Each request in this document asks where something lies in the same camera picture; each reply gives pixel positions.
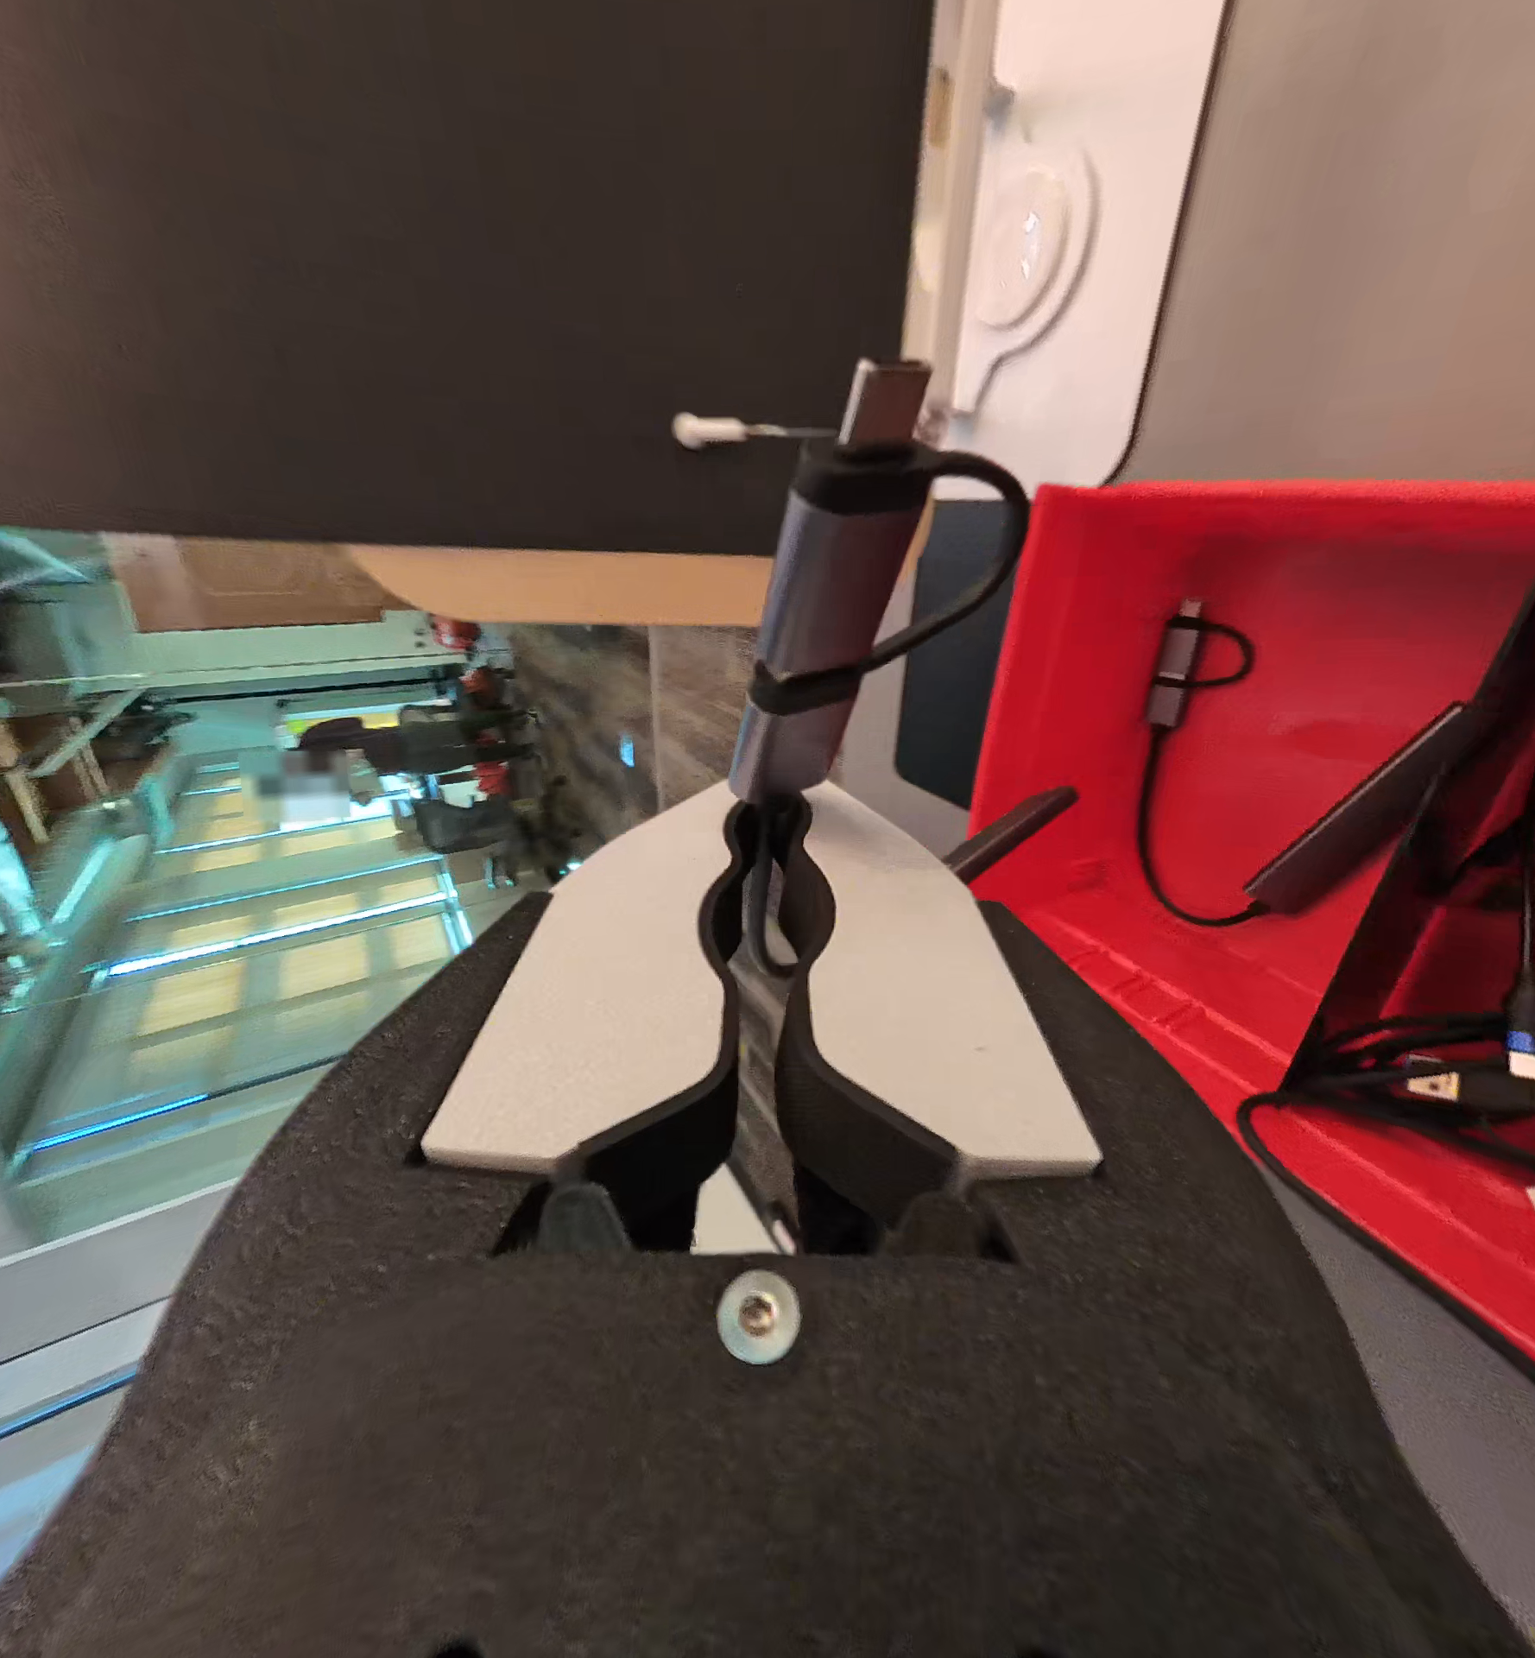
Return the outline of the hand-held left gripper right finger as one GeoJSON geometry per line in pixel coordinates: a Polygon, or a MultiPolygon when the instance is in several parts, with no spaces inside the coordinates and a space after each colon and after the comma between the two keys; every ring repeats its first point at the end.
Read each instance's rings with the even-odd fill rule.
{"type": "Polygon", "coordinates": [[[871,1255],[911,1204],[1082,1182],[1102,1151],[971,886],[815,783],[773,809],[791,950],[773,1058],[804,1255],[871,1255]]]}

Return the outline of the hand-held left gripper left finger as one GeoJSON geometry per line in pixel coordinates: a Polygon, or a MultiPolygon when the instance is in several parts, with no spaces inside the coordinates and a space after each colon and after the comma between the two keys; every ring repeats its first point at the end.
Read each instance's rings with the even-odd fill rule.
{"type": "Polygon", "coordinates": [[[633,1247],[695,1255],[739,1139],[742,886],[757,812],[729,783],[643,818],[540,906],[419,1157],[560,1195],[594,1183],[633,1247]]]}

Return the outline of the grey usb hub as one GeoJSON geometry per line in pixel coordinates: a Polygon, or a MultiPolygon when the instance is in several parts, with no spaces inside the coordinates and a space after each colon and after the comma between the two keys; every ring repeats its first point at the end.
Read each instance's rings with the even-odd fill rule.
{"type": "Polygon", "coordinates": [[[1286,844],[1246,886],[1243,906],[1226,918],[1199,918],[1179,910],[1155,864],[1155,798],[1170,735],[1177,735],[1189,698],[1199,693],[1225,693],[1253,673],[1253,646],[1246,632],[1203,618],[1199,597],[1177,602],[1167,618],[1161,647],[1150,675],[1146,698],[1146,764],[1135,809],[1135,853],[1146,892],[1174,921],[1203,931],[1240,930],[1264,918],[1299,918],[1327,899],[1361,864],[1382,849],[1419,817],[1428,783],[1464,759],[1476,743],[1476,712],[1448,704],[1414,737],[1405,737],[1387,760],[1379,760],[1349,798],[1326,809],[1295,844],[1286,844]]]}
{"type": "MultiPolygon", "coordinates": [[[[800,446],[784,497],[729,764],[729,792],[757,812],[742,940],[757,974],[784,990],[791,950],[778,930],[773,809],[830,782],[865,681],[979,614],[1014,575],[1031,530],[1031,497],[1003,468],[917,439],[928,376],[923,360],[857,360],[836,439],[800,446]],[[948,611],[882,637],[882,614],[923,525],[933,484],[945,477],[974,482],[1003,506],[1006,530],[994,562],[948,611]]],[[[1073,790],[1038,792],[962,840],[945,866],[971,886],[1073,803],[1073,790]]],[[[922,1199],[902,1231],[888,1231],[871,1255],[1006,1257],[1006,1249],[994,1221],[971,1199],[937,1209],[922,1199]]]]}

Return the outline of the red plastic bin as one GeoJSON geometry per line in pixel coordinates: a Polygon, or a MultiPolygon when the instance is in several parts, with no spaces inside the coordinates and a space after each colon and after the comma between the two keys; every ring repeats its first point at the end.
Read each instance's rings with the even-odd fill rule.
{"type": "Polygon", "coordinates": [[[1535,484],[1045,484],[1016,562],[971,790],[985,827],[1049,783],[1049,827],[979,877],[1142,1032],[1266,1173],[1535,1379],[1535,858],[1503,1032],[1457,1029],[1317,1095],[1286,1067],[1387,848],[1299,918],[1203,931],[1146,892],[1135,809],[1167,618],[1253,646],[1199,693],[1155,798],[1167,892],[1243,886],[1448,704],[1468,704],[1535,578],[1535,484]]]}

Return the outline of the dark blue flat pad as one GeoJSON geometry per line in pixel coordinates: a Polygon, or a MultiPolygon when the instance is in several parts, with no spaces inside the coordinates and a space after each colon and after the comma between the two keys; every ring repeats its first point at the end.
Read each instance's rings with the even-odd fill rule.
{"type": "MultiPolygon", "coordinates": [[[[941,614],[971,591],[990,572],[1003,530],[999,503],[937,503],[911,572],[909,618],[941,614]]],[[[979,614],[923,641],[902,663],[892,770],[904,783],[954,809],[971,809],[1011,596],[1014,578],[979,614]]]]}

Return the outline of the black bin divider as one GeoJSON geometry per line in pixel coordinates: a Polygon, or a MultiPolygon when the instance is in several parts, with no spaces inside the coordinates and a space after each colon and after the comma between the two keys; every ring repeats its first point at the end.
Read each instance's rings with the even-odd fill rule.
{"type": "Polygon", "coordinates": [[[1535,578],[1444,735],[1414,743],[1387,866],[1282,1089],[1317,1095],[1349,1067],[1474,1029],[1503,1032],[1523,974],[1523,858],[1535,858],[1535,578]]]}

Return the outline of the black wooden backdrop board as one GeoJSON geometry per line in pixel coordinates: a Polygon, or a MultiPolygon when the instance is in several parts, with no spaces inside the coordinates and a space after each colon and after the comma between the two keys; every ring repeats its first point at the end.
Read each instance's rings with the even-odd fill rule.
{"type": "Polygon", "coordinates": [[[933,3],[0,0],[0,530],[755,627],[902,350],[933,3]]]}

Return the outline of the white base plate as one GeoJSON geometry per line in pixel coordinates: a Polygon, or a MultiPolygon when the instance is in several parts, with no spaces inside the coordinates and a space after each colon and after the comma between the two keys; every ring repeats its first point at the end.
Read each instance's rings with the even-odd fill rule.
{"type": "Polygon", "coordinates": [[[1226,3],[937,3],[904,346],[928,430],[1027,484],[1135,439],[1226,3]]]}

